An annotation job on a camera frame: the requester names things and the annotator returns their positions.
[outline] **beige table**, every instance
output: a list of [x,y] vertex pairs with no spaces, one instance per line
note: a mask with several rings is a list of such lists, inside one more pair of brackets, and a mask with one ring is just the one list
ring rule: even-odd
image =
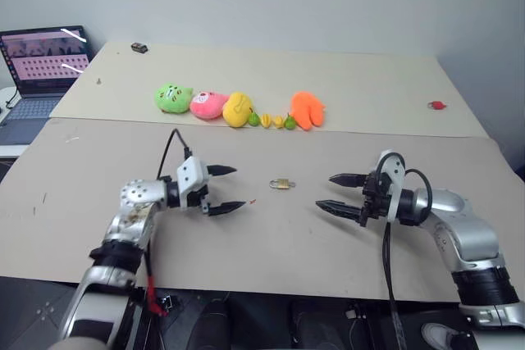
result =
[[[0,274],[80,280],[90,264],[89,250],[99,245],[116,213],[120,187],[156,175],[170,130],[154,123],[50,120],[0,184]],[[319,210],[314,201],[359,204],[359,191],[327,178],[368,171],[381,150],[393,148],[409,166],[424,171],[433,187],[469,198],[475,212],[494,226],[514,286],[524,298],[523,182],[489,139],[192,125],[180,131],[195,155],[239,170],[212,180],[214,202],[255,203],[215,218],[199,210],[160,215],[153,243],[159,286],[386,298],[384,223],[370,220],[362,229]],[[175,143],[166,172],[173,174],[181,160]],[[270,189],[268,181],[277,177],[297,186]],[[408,186],[418,186],[417,179],[410,178]],[[458,300],[428,234],[395,225],[392,248],[398,299]]]
[[[163,114],[153,94],[166,82],[247,93],[259,114],[285,116],[294,92],[326,105],[325,131],[486,137],[434,57],[107,43],[53,117],[210,125],[190,113]],[[441,100],[444,111],[428,109]],[[211,125],[226,125],[218,120]]]

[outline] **small green toy fruit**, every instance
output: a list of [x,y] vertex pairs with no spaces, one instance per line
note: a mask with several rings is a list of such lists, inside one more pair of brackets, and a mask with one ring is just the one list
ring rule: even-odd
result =
[[288,115],[288,116],[286,117],[286,120],[285,120],[285,127],[286,127],[288,130],[293,130],[293,129],[295,129],[295,126],[297,126],[297,122],[295,121],[294,117]]
[[259,119],[259,115],[257,115],[255,112],[252,112],[251,114],[249,114],[248,123],[250,126],[259,126],[261,123],[261,120]]

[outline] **small brass padlock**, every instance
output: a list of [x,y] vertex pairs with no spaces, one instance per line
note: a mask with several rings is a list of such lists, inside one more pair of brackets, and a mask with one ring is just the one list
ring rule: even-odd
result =
[[279,178],[278,180],[271,180],[270,187],[272,189],[289,189],[295,187],[295,182],[290,182],[287,179]]

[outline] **plush toy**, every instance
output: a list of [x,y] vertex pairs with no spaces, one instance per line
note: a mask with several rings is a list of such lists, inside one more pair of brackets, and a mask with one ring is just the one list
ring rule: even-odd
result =
[[222,117],[231,127],[242,127],[253,112],[252,101],[244,93],[235,92],[222,108]]
[[189,104],[189,110],[198,118],[214,119],[221,116],[222,107],[229,97],[220,93],[200,92]]
[[164,84],[155,93],[155,103],[162,112],[180,114],[188,111],[192,88],[183,88],[175,84]]
[[290,115],[303,130],[310,130],[312,124],[322,125],[324,120],[322,102],[310,92],[297,92],[292,97]]

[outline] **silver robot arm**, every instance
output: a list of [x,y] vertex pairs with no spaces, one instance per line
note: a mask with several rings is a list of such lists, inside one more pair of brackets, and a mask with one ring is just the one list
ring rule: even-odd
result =
[[[407,170],[406,173],[418,170]],[[317,201],[324,211],[366,226],[368,218],[384,216],[401,225],[428,231],[458,287],[460,311],[480,329],[518,326],[525,329],[525,303],[510,284],[495,231],[477,217],[468,200],[444,189],[403,189],[404,159],[384,152],[368,175],[338,174],[330,181],[345,187],[363,187],[362,207],[333,200]]]
[[[125,348],[133,315],[144,293],[136,286],[136,273],[153,233],[155,216],[167,208],[200,207],[209,216],[234,211],[244,202],[224,202],[211,207],[207,200],[208,180],[235,171],[228,166],[206,166],[189,156],[177,169],[178,182],[132,180],[121,189],[120,208],[107,228],[100,248],[84,274],[59,327],[58,340],[92,338],[107,348]],[[154,298],[153,277],[148,274],[150,311],[162,314]]]

